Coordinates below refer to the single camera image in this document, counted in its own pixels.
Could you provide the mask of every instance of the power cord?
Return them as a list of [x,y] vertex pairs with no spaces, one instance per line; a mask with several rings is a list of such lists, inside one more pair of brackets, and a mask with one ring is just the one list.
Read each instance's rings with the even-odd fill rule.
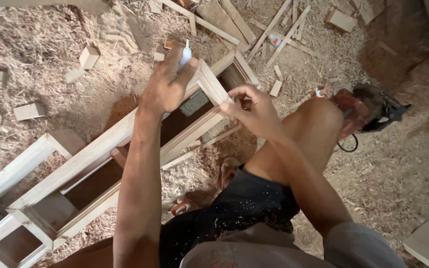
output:
[[357,137],[355,136],[354,133],[352,133],[352,136],[354,136],[354,138],[355,138],[355,148],[353,150],[346,150],[346,149],[344,149],[342,146],[340,146],[340,143],[338,143],[338,142],[337,142],[337,146],[340,149],[342,149],[344,152],[346,152],[346,153],[353,153],[353,152],[355,152],[355,150],[358,148],[358,139],[357,139]]

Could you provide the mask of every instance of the glue bottle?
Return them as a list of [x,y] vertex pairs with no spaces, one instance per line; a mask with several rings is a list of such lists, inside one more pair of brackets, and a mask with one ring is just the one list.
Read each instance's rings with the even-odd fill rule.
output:
[[186,40],[186,47],[183,49],[183,56],[182,56],[182,59],[180,60],[179,70],[181,70],[183,68],[183,66],[186,64],[186,62],[189,59],[191,59],[191,49],[189,47],[189,43],[190,43],[190,41],[187,39]]

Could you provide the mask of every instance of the red power tool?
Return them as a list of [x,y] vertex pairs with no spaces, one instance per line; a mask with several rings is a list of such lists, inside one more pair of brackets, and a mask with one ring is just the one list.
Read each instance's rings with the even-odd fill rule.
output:
[[380,131],[394,121],[401,121],[402,114],[412,106],[401,105],[385,90],[370,84],[357,84],[352,92],[342,89],[331,100],[344,112],[344,124],[338,140],[353,135],[356,141],[353,150],[346,150],[337,143],[348,153],[354,152],[358,147],[354,132]]

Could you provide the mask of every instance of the knee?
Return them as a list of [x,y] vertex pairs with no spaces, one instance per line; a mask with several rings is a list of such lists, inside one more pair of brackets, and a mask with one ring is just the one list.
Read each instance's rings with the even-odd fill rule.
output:
[[321,98],[307,100],[285,120],[289,122],[290,117],[294,118],[296,116],[306,124],[321,124],[327,129],[338,131],[342,128],[344,121],[342,110],[330,100]]

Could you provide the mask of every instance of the black shorts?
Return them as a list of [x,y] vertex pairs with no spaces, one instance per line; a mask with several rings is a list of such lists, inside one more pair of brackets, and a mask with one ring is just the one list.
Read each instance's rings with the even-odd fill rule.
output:
[[244,230],[256,223],[292,233],[299,207],[291,188],[242,170],[206,208],[178,215],[162,226],[160,267],[180,267],[183,257],[202,242],[215,241],[225,231]]

